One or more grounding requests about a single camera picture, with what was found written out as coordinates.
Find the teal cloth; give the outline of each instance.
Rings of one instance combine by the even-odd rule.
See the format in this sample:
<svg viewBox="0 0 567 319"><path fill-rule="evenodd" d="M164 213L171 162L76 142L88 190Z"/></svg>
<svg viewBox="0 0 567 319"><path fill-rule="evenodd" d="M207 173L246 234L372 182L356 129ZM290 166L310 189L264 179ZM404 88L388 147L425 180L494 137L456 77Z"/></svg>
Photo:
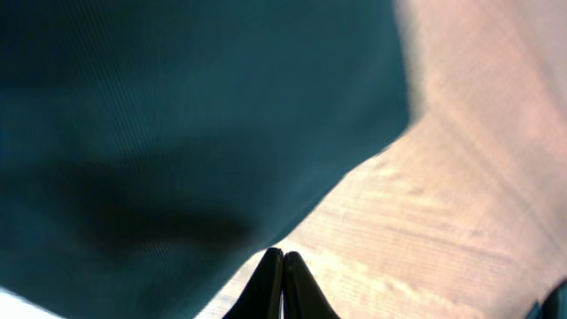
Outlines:
<svg viewBox="0 0 567 319"><path fill-rule="evenodd" d="M525 319L567 319L567 280L557 285L543 304L536 302Z"/></svg>
<svg viewBox="0 0 567 319"><path fill-rule="evenodd" d="M0 285L191 318L407 124L391 1L3 0Z"/></svg>

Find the light wood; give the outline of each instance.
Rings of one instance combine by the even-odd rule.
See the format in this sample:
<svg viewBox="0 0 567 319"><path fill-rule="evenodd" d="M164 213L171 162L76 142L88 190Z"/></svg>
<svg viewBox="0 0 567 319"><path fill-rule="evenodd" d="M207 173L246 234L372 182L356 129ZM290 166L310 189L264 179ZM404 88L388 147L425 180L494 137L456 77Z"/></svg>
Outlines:
<svg viewBox="0 0 567 319"><path fill-rule="evenodd" d="M567 3L407 0L399 16L419 119L279 246L343 318L523 318L567 276Z"/></svg>

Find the wood grain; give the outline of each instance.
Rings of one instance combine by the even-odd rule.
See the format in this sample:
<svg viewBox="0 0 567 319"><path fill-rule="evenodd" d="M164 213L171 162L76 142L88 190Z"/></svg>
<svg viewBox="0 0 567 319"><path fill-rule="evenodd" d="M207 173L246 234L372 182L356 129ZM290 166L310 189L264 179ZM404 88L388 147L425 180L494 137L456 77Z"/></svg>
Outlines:
<svg viewBox="0 0 567 319"><path fill-rule="evenodd" d="M279 245L341 317L521 318L567 276L565 14L399 2L419 119ZM199 318L226 313L261 255Z"/></svg>

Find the black pointed object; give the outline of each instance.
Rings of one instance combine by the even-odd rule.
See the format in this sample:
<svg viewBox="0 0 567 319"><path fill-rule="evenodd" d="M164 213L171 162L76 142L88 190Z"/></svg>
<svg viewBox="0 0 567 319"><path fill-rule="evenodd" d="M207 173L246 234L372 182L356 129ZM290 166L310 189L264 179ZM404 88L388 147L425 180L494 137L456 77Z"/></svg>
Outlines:
<svg viewBox="0 0 567 319"><path fill-rule="evenodd" d="M299 253L269 248L225 319L339 319Z"/></svg>
<svg viewBox="0 0 567 319"><path fill-rule="evenodd" d="M280 317L284 254L269 248L225 319L277 319Z"/></svg>
<svg viewBox="0 0 567 319"><path fill-rule="evenodd" d="M286 319L339 319L296 252L287 253L283 258L283 316Z"/></svg>

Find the dark teal fabric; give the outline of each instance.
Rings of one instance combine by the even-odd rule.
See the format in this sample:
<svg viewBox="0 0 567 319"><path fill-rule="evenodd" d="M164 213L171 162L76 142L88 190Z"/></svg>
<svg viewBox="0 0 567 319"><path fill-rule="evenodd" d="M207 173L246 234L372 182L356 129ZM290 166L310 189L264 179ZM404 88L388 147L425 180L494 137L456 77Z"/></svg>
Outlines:
<svg viewBox="0 0 567 319"><path fill-rule="evenodd" d="M525 319L567 319L567 280L557 285L542 305L536 302Z"/></svg>
<svg viewBox="0 0 567 319"><path fill-rule="evenodd" d="M391 1L0 2L0 285L191 318L408 123Z"/></svg>

